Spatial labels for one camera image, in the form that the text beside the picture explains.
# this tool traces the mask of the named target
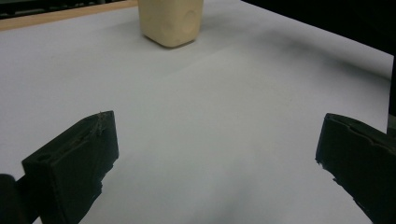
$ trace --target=black object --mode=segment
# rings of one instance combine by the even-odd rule
[[[396,1],[243,0],[280,15],[396,54]],[[374,223],[396,223],[396,59],[387,134],[358,120],[328,114],[316,160],[335,176]]]
[[[100,0],[0,0],[0,20],[99,4]]]
[[[76,224],[119,157],[112,111],[82,119],[22,161],[18,182],[0,175],[0,223]]]
[[[395,223],[396,139],[358,120],[327,114],[316,160],[374,223]]]

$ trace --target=cup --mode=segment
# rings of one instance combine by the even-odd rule
[[[140,29],[168,48],[194,40],[201,27],[204,0],[138,0]]]

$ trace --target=wooden table edge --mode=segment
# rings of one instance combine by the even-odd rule
[[[126,0],[121,2],[102,4],[92,7],[79,7],[62,11],[36,14],[12,19],[0,20],[0,31],[22,28],[31,25],[38,25],[52,21],[62,21],[75,17],[86,16],[110,10],[127,7],[136,7],[137,0]]]

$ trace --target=beige cup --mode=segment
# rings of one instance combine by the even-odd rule
[[[138,0],[140,29],[155,42],[174,48],[194,40],[204,0]]]

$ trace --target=white table surface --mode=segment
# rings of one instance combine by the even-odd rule
[[[0,171],[114,110],[120,158],[81,223],[370,223],[315,152],[328,112],[386,130],[392,60],[237,0],[205,0],[179,49],[137,7],[0,32]]]

